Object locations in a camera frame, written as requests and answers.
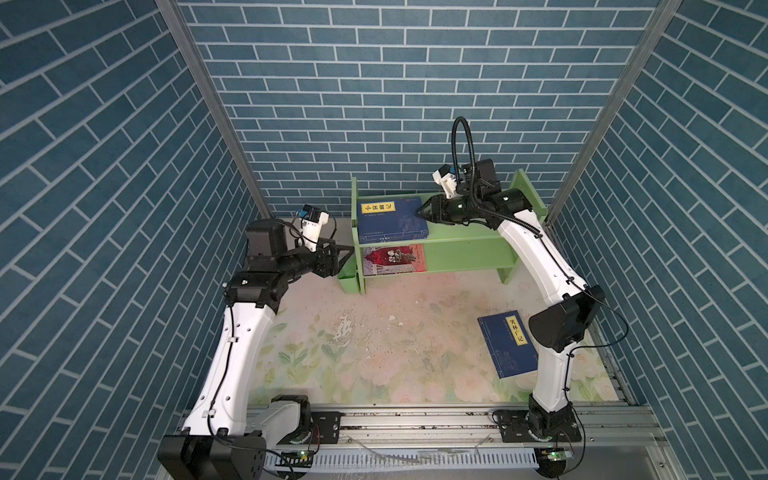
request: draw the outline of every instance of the blue brick wall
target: blue brick wall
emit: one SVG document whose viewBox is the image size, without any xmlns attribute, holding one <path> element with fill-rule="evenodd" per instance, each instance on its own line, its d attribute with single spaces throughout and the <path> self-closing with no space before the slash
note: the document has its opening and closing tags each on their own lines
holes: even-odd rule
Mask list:
<svg viewBox="0 0 768 480">
<path fill-rule="evenodd" d="M 0 478 L 153 478 L 253 203 L 152 0 L 0 2 Z"/>
<path fill-rule="evenodd" d="M 631 321 L 615 353 L 689 478 L 768 466 L 766 23 L 684 0 L 556 224 Z"/>
<path fill-rule="evenodd" d="M 657 0 L 182 1 L 272 208 L 434 191 L 452 119 L 548 202 Z"/>
</svg>

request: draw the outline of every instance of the cable tray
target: cable tray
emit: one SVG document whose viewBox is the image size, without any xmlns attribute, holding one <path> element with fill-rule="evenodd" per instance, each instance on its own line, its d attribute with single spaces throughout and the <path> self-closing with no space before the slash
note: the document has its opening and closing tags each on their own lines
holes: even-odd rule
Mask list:
<svg viewBox="0 0 768 480">
<path fill-rule="evenodd" d="M 449 470 L 449 469 L 510 469 L 538 468 L 534 449 L 494 448 L 492 452 L 477 453 L 474 449 L 381 449 L 386 455 L 403 458 L 403 461 L 386 458 L 362 449 L 327 449 L 314 456 L 310 468 L 294 467 L 296 472 L 394 472 L 402 470 Z M 287 467 L 276 467 L 278 458 L 268 455 L 264 468 L 287 472 Z"/>
</svg>

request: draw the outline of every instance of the floor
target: floor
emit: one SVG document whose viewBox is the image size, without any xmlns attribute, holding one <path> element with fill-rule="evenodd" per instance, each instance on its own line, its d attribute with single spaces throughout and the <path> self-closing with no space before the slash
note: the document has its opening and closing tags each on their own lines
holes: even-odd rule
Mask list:
<svg viewBox="0 0 768 480">
<path fill-rule="evenodd" d="M 365 296 L 312 274 L 291 285 L 254 366 L 249 404 L 279 394 L 342 404 L 527 402 L 536 372 L 500 379 L 477 322 L 517 310 L 527 328 L 544 309 L 524 267 L 508 285 L 495 270 L 381 276 L 366 285 Z M 593 349 L 578 350 L 571 378 L 574 401 L 618 400 Z"/>
</svg>

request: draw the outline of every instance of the green bookshelf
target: green bookshelf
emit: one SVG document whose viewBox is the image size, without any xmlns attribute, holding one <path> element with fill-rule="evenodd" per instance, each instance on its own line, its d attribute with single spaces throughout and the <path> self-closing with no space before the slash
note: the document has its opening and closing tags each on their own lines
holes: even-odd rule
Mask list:
<svg viewBox="0 0 768 480">
<path fill-rule="evenodd" d="M 515 172 L 511 188 L 519 189 L 528 198 L 539 220 L 547 216 L 547 207 L 522 169 Z M 427 200 L 434 194 L 419 194 L 419 197 Z M 496 269 L 502 283 L 509 281 L 519 265 L 518 255 L 498 232 L 476 223 L 467 227 L 428 223 L 429 235 L 425 239 L 361 244 L 357 233 L 358 202 L 378 202 L 403 197 L 413 197 L 413 194 L 361 197 L 357 191 L 357 179 L 352 178 L 352 236 L 355 255 L 349 259 L 338 276 L 345 292 L 363 294 L 366 292 L 366 278 L 370 277 L 362 274 L 362 247 L 394 247 L 411 243 L 421 243 L 424 246 L 427 271 L 394 275 Z"/>
</svg>

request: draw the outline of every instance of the book cover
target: book cover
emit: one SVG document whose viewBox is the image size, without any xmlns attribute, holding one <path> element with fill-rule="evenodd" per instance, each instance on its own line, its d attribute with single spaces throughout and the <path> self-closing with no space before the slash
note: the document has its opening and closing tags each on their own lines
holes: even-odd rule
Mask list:
<svg viewBox="0 0 768 480">
<path fill-rule="evenodd" d="M 538 354 L 517 311 L 478 318 L 500 379 L 538 368 Z"/>
<path fill-rule="evenodd" d="M 424 246 L 420 243 L 400 247 L 363 247 L 362 274 L 389 275 L 427 271 Z"/>
<path fill-rule="evenodd" d="M 427 221 L 415 212 L 422 206 L 419 197 L 397 198 L 357 204 L 357 234 L 360 243 L 419 240 L 429 235 Z"/>
</svg>

